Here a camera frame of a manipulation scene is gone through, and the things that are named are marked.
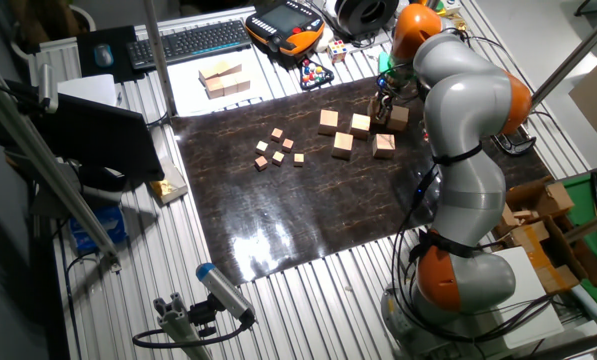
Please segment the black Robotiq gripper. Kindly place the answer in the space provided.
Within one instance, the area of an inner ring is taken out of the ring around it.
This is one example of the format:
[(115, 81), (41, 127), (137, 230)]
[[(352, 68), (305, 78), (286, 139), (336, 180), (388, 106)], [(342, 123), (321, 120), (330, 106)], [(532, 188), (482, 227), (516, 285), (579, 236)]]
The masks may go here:
[(392, 75), (382, 74), (377, 77), (376, 84), (379, 88), (380, 93), (388, 95), (385, 95), (380, 101), (379, 93), (376, 92), (370, 99), (369, 112), (378, 113), (380, 110), (380, 122), (386, 123), (390, 117), (393, 108), (391, 97), (402, 97), (402, 89), (404, 88), (404, 82), (399, 80), (398, 78), (394, 78)]

